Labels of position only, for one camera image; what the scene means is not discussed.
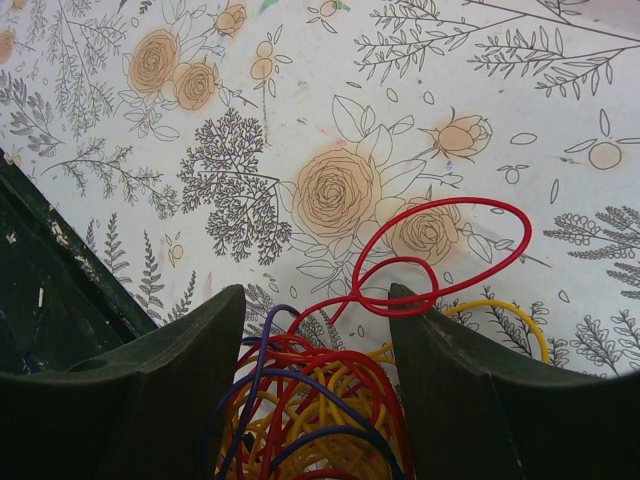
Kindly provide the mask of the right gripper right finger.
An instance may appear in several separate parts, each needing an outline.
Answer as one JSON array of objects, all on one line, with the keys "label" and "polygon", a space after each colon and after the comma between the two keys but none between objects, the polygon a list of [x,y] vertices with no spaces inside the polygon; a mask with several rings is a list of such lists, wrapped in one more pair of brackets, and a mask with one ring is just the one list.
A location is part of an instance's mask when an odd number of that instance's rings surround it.
[{"label": "right gripper right finger", "polygon": [[635,479],[639,377],[518,354],[393,284],[389,326],[418,479]]}]

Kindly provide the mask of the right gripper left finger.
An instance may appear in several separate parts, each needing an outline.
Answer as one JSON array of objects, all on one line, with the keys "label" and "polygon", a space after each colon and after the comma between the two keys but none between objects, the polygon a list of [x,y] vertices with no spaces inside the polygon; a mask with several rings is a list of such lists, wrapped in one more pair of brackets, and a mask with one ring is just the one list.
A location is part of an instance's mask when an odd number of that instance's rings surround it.
[{"label": "right gripper left finger", "polygon": [[209,479],[246,312],[240,285],[63,372],[1,378],[5,479]]}]

